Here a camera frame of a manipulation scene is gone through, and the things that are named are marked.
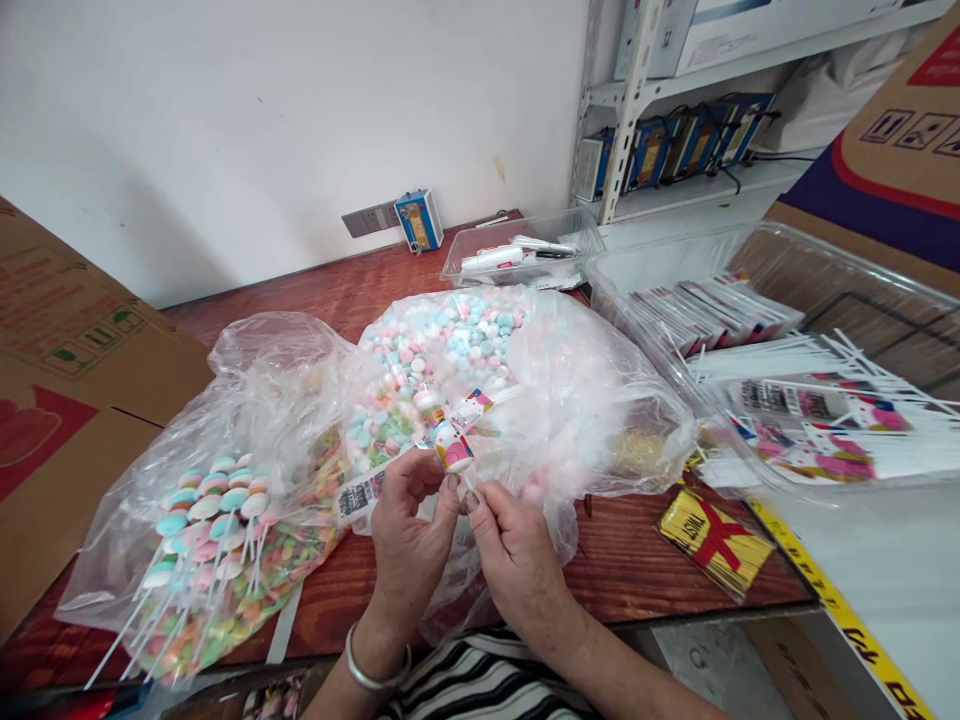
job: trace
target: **yellow warning tape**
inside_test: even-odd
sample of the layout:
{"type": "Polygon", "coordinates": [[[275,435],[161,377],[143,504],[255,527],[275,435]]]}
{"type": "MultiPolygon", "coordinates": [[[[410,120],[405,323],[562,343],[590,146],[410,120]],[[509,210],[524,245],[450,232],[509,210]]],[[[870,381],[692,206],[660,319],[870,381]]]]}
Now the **yellow warning tape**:
{"type": "Polygon", "coordinates": [[[903,715],[908,720],[936,720],[930,708],[923,703],[917,691],[893,664],[893,660],[880,647],[880,643],[857,617],[840,591],[817,567],[813,558],[786,523],[757,500],[750,500],[749,503],[760,522],[766,526],[793,564],[817,591],[824,607],[847,638],[847,642],[860,655],[874,677],[887,689],[893,701],[900,706],[903,715]]]}

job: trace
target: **clear plastic box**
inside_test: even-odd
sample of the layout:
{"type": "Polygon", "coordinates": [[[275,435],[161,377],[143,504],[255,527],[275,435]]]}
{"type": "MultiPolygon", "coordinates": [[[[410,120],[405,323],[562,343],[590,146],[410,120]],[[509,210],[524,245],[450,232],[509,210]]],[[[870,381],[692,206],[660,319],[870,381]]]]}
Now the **clear plastic box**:
{"type": "Polygon", "coordinates": [[[563,212],[519,220],[505,220],[486,227],[461,230],[453,239],[447,262],[440,273],[455,288],[475,285],[526,285],[537,290],[572,290],[584,282],[587,261],[603,252],[603,238],[589,212],[573,208],[563,212]],[[540,259],[536,265],[464,272],[463,259],[485,248],[509,245],[517,235],[573,245],[580,254],[557,260],[540,259]]]}
{"type": "Polygon", "coordinates": [[[802,310],[804,332],[840,329],[866,357],[942,400],[960,399],[960,301],[794,228],[762,222],[604,252],[587,266],[592,307],[644,350],[693,409],[716,447],[711,461],[745,463],[764,484],[832,504],[837,493],[915,488],[960,480],[960,472],[812,486],[769,468],[732,429],[719,401],[686,366],[653,342],[626,311],[632,291],[745,270],[763,295],[802,310]]]}

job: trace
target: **red x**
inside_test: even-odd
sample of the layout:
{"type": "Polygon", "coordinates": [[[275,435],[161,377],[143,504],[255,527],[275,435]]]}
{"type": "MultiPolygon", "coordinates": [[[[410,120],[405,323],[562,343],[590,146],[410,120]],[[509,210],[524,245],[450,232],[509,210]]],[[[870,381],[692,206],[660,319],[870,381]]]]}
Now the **red x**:
{"type": "Polygon", "coordinates": [[[697,498],[697,502],[700,503],[703,514],[707,516],[710,529],[707,531],[707,536],[703,539],[703,545],[694,553],[693,561],[698,566],[705,568],[710,562],[710,559],[717,553],[720,553],[721,557],[730,565],[730,569],[737,572],[737,570],[740,569],[740,558],[730,549],[726,541],[734,535],[749,535],[750,531],[740,523],[723,522],[712,505],[705,503],[700,498],[697,498]]]}

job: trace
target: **clear plastic bag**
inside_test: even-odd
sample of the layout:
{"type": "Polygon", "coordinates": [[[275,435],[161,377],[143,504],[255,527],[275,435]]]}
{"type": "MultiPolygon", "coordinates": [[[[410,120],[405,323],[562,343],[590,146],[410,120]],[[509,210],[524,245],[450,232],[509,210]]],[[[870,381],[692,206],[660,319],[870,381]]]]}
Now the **clear plastic bag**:
{"type": "MultiPolygon", "coordinates": [[[[430,443],[435,423],[417,409],[426,390],[450,418],[480,389],[494,404],[464,436],[474,459],[463,485],[499,480],[541,507],[563,563],[576,552],[577,498],[663,492],[694,448],[692,414],[639,349],[555,291],[484,287],[406,298],[364,331],[360,349],[376,355],[383,375],[344,428],[355,470],[430,443]]],[[[426,517],[432,510],[421,508],[426,517]]],[[[461,519],[420,629],[436,642],[489,611],[461,519]]]]}
{"type": "Polygon", "coordinates": [[[195,674],[258,630],[342,534],[333,507],[344,481],[338,424],[350,407],[343,378],[362,366],[356,348],[312,316],[262,313],[225,328],[209,363],[214,380],[103,497],[56,613],[64,622],[120,632],[145,572],[162,555],[161,502],[191,471],[206,474],[224,458],[248,455],[251,476],[269,497],[252,523],[265,535],[258,581],[251,583],[255,563],[247,560],[223,582],[219,605],[197,593],[192,604],[178,599],[165,611],[164,589],[151,590],[124,634],[137,662],[167,681],[195,674]],[[189,609],[173,633],[174,610],[183,604],[189,609]],[[154,610],[161,620],[151,630],[154,610]]]}

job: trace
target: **striped shirt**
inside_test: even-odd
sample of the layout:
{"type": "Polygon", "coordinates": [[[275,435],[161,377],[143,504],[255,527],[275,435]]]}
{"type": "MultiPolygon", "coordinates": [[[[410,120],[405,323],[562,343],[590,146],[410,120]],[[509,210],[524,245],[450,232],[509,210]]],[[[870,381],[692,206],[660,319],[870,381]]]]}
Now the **striped shirt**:
{"type": "Polygon", "coordinates": [[[434,650],[379,717],[558,720],[600,715],[516,635],[486,629],[434,650]]]}

